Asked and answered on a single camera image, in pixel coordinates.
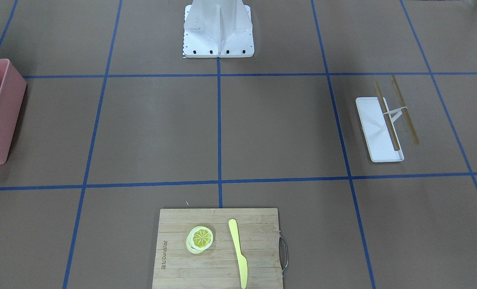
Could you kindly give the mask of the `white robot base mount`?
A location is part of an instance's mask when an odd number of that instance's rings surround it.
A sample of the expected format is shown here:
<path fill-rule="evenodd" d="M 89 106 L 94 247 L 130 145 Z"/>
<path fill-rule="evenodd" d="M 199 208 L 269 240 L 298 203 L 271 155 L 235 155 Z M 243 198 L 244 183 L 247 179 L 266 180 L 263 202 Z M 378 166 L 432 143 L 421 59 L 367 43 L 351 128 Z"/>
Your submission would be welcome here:
<path fill-rule="evenodd" d="M 183 57 L 255 54 L 251 7 L 242 0 L 194 0 L 185 6 L 184 20 Z"/>

